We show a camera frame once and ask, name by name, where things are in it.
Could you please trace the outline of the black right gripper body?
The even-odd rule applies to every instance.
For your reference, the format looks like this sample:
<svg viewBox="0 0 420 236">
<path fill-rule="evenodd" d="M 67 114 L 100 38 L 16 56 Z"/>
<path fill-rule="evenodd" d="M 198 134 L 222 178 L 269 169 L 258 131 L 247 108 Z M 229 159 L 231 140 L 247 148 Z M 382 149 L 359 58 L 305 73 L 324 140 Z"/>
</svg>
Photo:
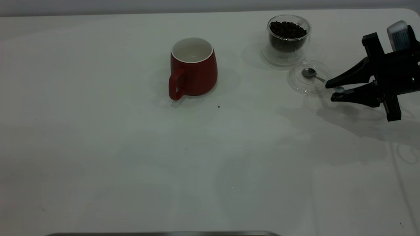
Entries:
<svg viewBox="0 0 420 236">
<path fill-rule="evenodd" d="M 398 96 L 419 91 L 419 42 L 413 32 L 401 38 L 406 39 L 408 48 L 385 54 L 377 33 L 362 38 L 375 78 L 363 86 L 364 104 L 378 107 L 383 103 L 388 122 L 401 120 Z"/>
</svg>

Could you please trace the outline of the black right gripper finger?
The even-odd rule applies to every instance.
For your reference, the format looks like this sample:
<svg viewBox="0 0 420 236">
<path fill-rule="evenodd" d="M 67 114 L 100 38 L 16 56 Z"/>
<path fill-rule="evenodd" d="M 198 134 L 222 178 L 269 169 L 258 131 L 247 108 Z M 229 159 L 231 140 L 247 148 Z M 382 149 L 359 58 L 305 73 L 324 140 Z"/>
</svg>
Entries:
<svg viewBox="0 0 420 236">
<path fill-rule="evenodd" d="M 379 107 L 384 101 L 384 93 L 376 82 L 370 83 L 330 83 L 334 93 L 332 102 L 356 103 L 371 108 Z"/>
<path fill-rule="evenodd" d="M 345 73 L 325 82 L 327 89 L 375 89 L 373 68 L 369 58 L 365 57 Z"/>
</svg>

